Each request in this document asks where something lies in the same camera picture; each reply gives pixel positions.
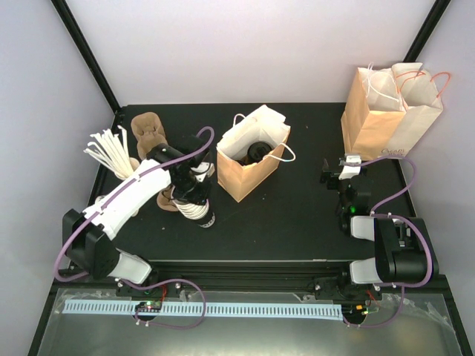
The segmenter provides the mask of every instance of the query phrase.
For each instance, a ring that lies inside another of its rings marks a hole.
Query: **paper bag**
[[[285,125],[285,116],[263,105],[228,130],[217,144],[217,182],[237,201],[247,194],[277,169],[280,162],[295,159],[292,150],[286,145],[290,126]],[[273,150],[262,161],[242,166],[237,160],[247,155],[249,146],[264,141]],[[292,159],[282,159],[287,148]]]
[[[341,118],[345,152],[377,158],[404,114],[391,69],[358,68]]]
[[[441,72],[432,77],[421,67],[422,63],[398,63],[391,67],[404,100],[406,114],[381,151],[382,154],[406,156],[444,109],[440,96],[451,75]],[[448,80],[439,92],[433,80],[442,74],[448,75]]]

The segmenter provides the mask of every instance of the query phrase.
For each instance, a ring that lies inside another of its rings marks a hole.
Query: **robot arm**
[[[189,140],[183,151],[195,151],[203,142],[197,137]],[[180,160],[184,154],[161,144],[154,148],[148,158],[132,176],[117,186],[99,202],[87,207],[81,214],[71,209],[63,217],[63,242],[67,241],[78,227],[93,214],[99,212],[71,243],[66,255],[94,279],[115,277],[143,284],[152,272],[152,267],[138,256],[121,251],[113,239],[132,214],[159,191],[172,184],[177,203],[209,208],[208,194],[214,171],[213,164],[202,162],[207,151],[191,159]],[[171,161],[168,168],[160,164]]]

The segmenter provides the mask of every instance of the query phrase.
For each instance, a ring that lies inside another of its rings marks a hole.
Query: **brown paper bag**
[[[381,156],[404,114],[391,69],[358,68],[341,118],[345,152]]]
[[[391,69],[404,100],[406,114],[381,153],[406,156],[444,110],[440,96],[451,75],[441,72],[431,76],[422,69],[422,63],[398,63]],[[442,74],[447,76],[447,81],[439,91],[434,79]]]
[[[295,154],[286,145],[290,126],[285,125],[285,116],[263,105],[228,130],[217,144],[217,182],[240,202],[273,171],[280,162],[295,160]],[[237,160],[246,156],[249,146],[264,141],[274,149],[259,163],[242,166]],[[292,159],[282,159],[284,149]]]

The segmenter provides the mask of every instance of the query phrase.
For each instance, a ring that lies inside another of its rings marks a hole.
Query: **black metal frame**
[[[107,79],[104,76],[104,73],[99,66],[99,63],[96,60],[91,48],[89,47],[88,42],[86,41],[84,35],[82,34],[79,25],[74,18],[73,13],[71,12],[68,3],[66,0],[51,0],[56,11],[58,12],[61,20],[68,29],[71,38],[74,40],[79,52],[82,55],[82,58],[85,60],[88,65],[93,77],[95,78],[99,88],[101,89],[104,97],[111,106],[112,111],[115,114],[118,114],[122,107],[117,101],[114,92],[111,89],[111,86],[108,84]],[[424,23],[421,26],[421,29],[417,33],[416,38],[414,39],[412,45],[409,48],[409,51],[404,58],[404,62],[415,62],[417,57],[424,48],[425,43],[432,34],[434,28],[436,28],[437,23],[445,12],[445,9],[450,4],[451,0],[436,0],[432,8],[430,9],[429,14],[427,15]]]
[[[111,106],[112,111],[115,114],[114,123],[112,125],[112,131],[117,131],[117,126],[120,125],[124,119],[124,110],[120,107],[111,87],[109,86],[97,60],[92,53],[82,31],[79,28],[71,10],[69,9],[65,0],[51,0],[62,21],[64,22],[68,32],[73,38],[79,52],[82,54],[86,64],[97,84],[99,85],[102,93]],[[414,62],[417,56],[421,53],[426,41],[429,39],[436,24],[442,17],[445,9],[447,8],[450,0],[436,0],[432,9],[430,10],[427,18],[425,19],[420,31],[414,39],[409,51],[407,52],[404,62]],[[398,162],[395,162],[399,178],[404,182],[404,176],[401,166]],[[99,167],[96,180],[91,192],[91,198],[89,205],[94,203],[94,200],[100,188],[102,187],[105,179],[106,169],[103,166]],[[410,206],[411,213],[416,216],[414,207],[408,195],[406,195],[407,204]],[[232,263],[213,263],[212,265],[206,265],[205,263],[193,264],[179,264],[173,263],[152,263],[155,268],[160,270],[163,274],[161,277],[176,278],[176,277],[190,277],[193,280],[199,280],[199,285],[205,290],[233,290],[233,291],[291,291],[291,292],[309,292],[309,283],[315,279],[315,276],[321,277],[329,273],[329,269],[338,268],[333,264],[331,267],[326,264],[320,264],[317,268],[309,266],[306,263],[286,264],[285,266],[279,266],[278,264],[266,264],[264,266],[256,264],[247,264],[246,267],[241,265],[232,265]],[[76,273],[72,271],[63,271],[64,273]],[[94,281],[88,280],[86,282],[72,282],[72,283],[59,283],[53,282],[50,290],[50,294],[47,297],[45,308],[42,316],[39,320],[38,328],[36,330],[33,342],[30,347],[29,355],[36,355],[43,334],[45,333],[46,325],[53,308],[56,294],[60,288],[98,288],[98,289],[115,289],[117,286],[113,280],[106,281]],[[392,292],[392,289],[386,289],[385,292]],[[456,309],[453,296],[451,294],[450,287],[445,276],[439,276],[436,280],[431,281],[426,286],[417,290],[418,293],[437,293],[443,294],[445,303],[450,313],[453,327],[456,330],[456,336],[459,341],[459,345],[464,355],[472,355],[471,348],[468,343],[467,335],[463,329],[462,321],[460,320],[459,312]]]
[[[424,48],[425,43],[428,41],[434,28],[436,28],[437,23],[450,2],[451,0],[436,0],[436,2],[434,2],[403,62],[415,62],[417,60],[417,57]]]
[[[107,79],[104,76],[104,73],[97,63],[96,57],[92,53],[91,48],[89,47],[86,38],[82,34],[79,25],[76,22],[76,19],[73,16],[73,13],[69,9],[68,4],[65,0],[51,0],[56,11],[58,12],[61,20],[65,24],[66,28],[68,29],[71,38],[73,39],[74,43],[77,46],[77,49],[82,55],[82,58],[86,62],[91,71],[94,79],[96,80],[99,88],[101,89],[102,93],[104,94],[105,99],[111,106],[111,109],[114,113],[118,113],[120,111],[120,104],[117,101],[114,93],[112,92],[111,86],[107,83]]]
[[[320,268],[306,268],[293,273],[292,271],[284,270],[283,268],[248,268],[245,271],[224,271],[222,267],[208,267],[197,268],[190,266],[188,271],[183,271],[182,266],[161,266],[160,270],[166,278],[180,278],[194,274],[199,277],[200,287],[205,291],[279,291],[292,292],[296,294],[312,293],[312,282],[316,275],[323,275],[328,273]],[[74,274],[76,271],[62,271],[62,274]],[[30,351],[28,355],[37,355],[39,347],[45,334],[46,326],[53,308],[54,300],[59,289],[115,289],[116,283],[112,280],[106,281],[87,281],[87,282],[70,282],[59,283],[55,281],[51,287],[50,293],[47,297],[45,308],[39,320],[38,328],[33,337]],[[173,286],[168,287],[168,295],[173,295]],[[394,293],[391,287],[382,289],[384,293]],[[430,281],[426,286],[421,287],[415,291],[417,294],[442,294],[445,304],[456,331],[456,337],[459,341],[460,349],[463,355],[472,355],[470,344],[468,343],[467,335],[463,329],[462,321],[459,312],[457,311],[453,295],[448,285],[445,276],[440,275],[435,280]]]

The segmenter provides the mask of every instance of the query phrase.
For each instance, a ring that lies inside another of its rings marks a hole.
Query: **gray wall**
[[[419,178],[411,190],[440,267],[475,349],[475,1],[452,1],[419,60],[432,74],[452,73],[445,110],[411,151]]]
[[[124,104],[344,102],[433,0],[68,0]]]
[[[62,215],[91,191],[88,134],[113,114],[49,1],[3,1],[0,38],[0,353],[10,356],[30,347]]]

